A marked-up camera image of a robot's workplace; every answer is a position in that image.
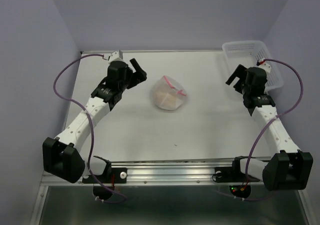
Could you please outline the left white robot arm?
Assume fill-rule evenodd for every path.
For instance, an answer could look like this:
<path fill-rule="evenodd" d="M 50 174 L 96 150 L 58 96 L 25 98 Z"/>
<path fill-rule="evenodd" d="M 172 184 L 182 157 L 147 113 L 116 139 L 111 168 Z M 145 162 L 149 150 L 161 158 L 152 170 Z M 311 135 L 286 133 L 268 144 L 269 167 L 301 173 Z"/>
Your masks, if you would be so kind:
<path fill-rule="evenodd" d="M 93 90 L 86 105 L 69 99 L 81 108 L 81 112 L 60 134 L 54 138 L 47 137 L 42 144 L 44 170 L 70 183 L 83 176 L 97 178 L 100 182 L 111 178 L 109 167 L 101 164 L 93 170 L 91 156 L 83 159 L 80 152 L 88 137 L 92 143 L 95 142 L 94 128 L 122 99 L 124 91 L 147 79 L 147 73 L 134 58 L 127 64 L 113 53 L 107 62 L 107 75 Z"/>

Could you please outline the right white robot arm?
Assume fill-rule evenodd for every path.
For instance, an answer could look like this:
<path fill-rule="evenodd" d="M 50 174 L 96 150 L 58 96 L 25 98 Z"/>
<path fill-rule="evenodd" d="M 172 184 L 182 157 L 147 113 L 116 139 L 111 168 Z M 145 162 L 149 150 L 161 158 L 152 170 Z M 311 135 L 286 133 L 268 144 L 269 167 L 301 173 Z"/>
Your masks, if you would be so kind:
<path fill-rule="evenodd" d="M 236 157 L 230 167 L 231 177 L 248 182 L 262 181 L 268 191 L 304 190 L 313 165 L 313 157 L 303 152 L 291 139 L 278 114 L 276 104 L 265 91 L 267 74 L 271 71 L 268 60 L 255 67 L 238 65 L 226 81 L 240 93 L 250 116 L 261 129 L 247 157 Z M 271 159 L 264 162 L 253 157 L 260 138 L 264 138 L 271 152 Z"/>

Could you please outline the beige bra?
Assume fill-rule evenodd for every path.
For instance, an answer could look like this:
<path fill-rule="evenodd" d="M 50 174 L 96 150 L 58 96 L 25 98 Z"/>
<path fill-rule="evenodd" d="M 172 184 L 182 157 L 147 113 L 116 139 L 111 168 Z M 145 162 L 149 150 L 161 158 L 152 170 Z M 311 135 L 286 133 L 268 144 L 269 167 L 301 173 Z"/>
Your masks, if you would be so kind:
<path fill-rule="evenodd" d="M 167 111 L 174 111 L 178 108 L 178 93 L 156 91 L 152 98 L 157 107 Z"/>

